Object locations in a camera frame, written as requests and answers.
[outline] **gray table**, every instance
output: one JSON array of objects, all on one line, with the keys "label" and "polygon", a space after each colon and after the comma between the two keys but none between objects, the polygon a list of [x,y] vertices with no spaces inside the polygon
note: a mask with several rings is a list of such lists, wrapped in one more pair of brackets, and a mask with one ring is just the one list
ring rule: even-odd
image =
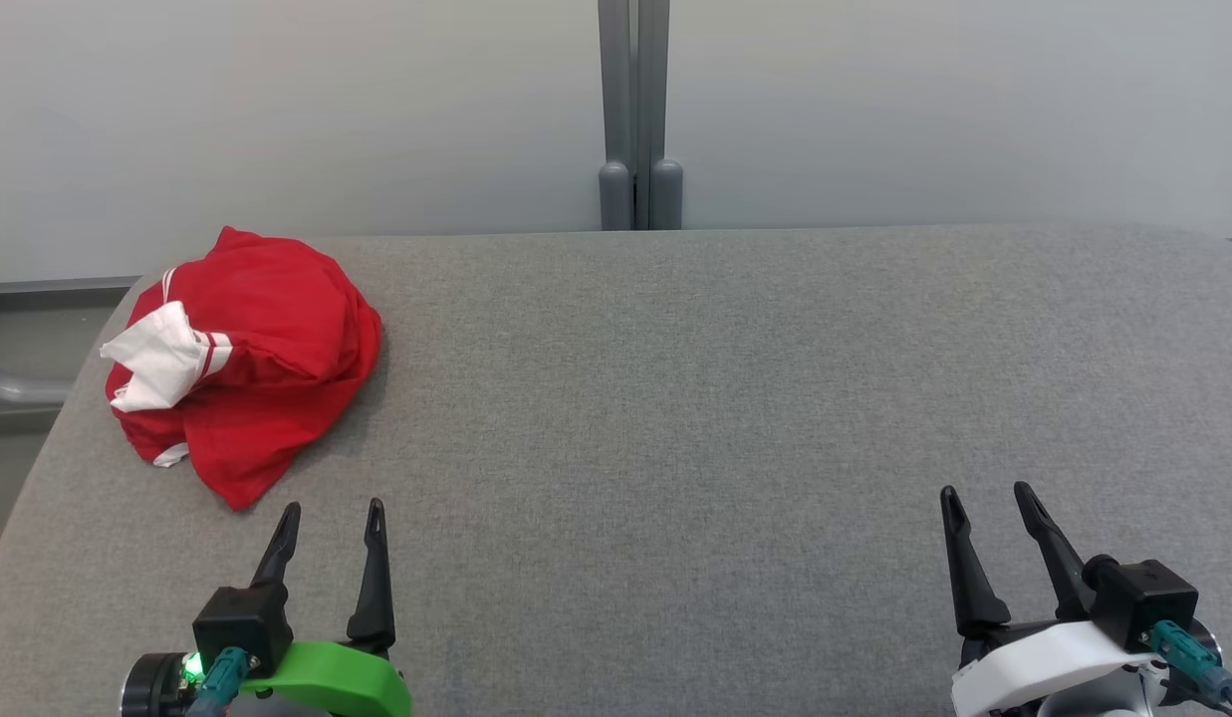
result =
[{"label": "gray table", "polygon": [[1194,581],[1232,664],[1228,241],[978,225],[314,244],[384,318],[376,376],[232,514],[188,466],[140,463],[91,357],[1,541],[0,717],[111,713],[138,654],[190,648],[211,591],[248,580],[288,500],[288,618],[339,638],[373,495],[420,716],[946,715],[949,482],[1016,618],[1052,612],[1021,478],[1085,558]]}]

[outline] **green light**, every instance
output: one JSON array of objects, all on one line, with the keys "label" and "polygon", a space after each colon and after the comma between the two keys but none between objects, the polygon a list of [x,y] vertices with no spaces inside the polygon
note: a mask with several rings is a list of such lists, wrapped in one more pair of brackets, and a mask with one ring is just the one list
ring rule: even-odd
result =
[{"label": "green light", "polygon": [[188,683],[205,680],[205,663],[201,662],[200,653],[192,652],[191,657],[186,658],[186,663],[182,664],[182,674],[186,675]]}]

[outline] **white wall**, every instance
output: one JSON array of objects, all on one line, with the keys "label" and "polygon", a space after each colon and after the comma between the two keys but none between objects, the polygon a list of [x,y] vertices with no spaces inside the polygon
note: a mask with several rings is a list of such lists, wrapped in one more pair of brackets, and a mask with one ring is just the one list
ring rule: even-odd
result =
[{"label": "white wall", "polygon": [[1232,0],[673,0],[685,227],[1232,237]]},{"label": "white wall", "polygon": [[0,282],[596,230],[604,160],[593,1],[0,0]]}]

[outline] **teal cable connector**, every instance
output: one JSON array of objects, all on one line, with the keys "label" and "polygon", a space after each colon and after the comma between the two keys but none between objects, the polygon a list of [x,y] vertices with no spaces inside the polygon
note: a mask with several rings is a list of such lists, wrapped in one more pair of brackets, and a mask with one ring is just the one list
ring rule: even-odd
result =
[{"label": "teal cable connector", "polygon": [[248,654],[238,647],[221,650],[186,717],[224,717],[227,707],[238,697],[239,685],[246,676]]},{"label": "teal cable connector", "polygon": [[1152,650],[1194,680],[1199,692],[1209,702],[1226,702],[1232,695],[1231,673],[1217,664],[1216,654],[1199,644],[1177,622],[1159,621],[1152,627]]}]

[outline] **green plastic bracket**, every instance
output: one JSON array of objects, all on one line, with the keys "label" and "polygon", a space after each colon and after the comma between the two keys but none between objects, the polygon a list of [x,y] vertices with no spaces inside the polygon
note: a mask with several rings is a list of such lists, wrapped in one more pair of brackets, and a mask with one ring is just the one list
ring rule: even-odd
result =
[{"label": "green plastic bracket", "polygon": [[411,694],[393,664],[335,642],[293,642],[274,675],[239,686],[261,690],[341,717],[411,717]]}]

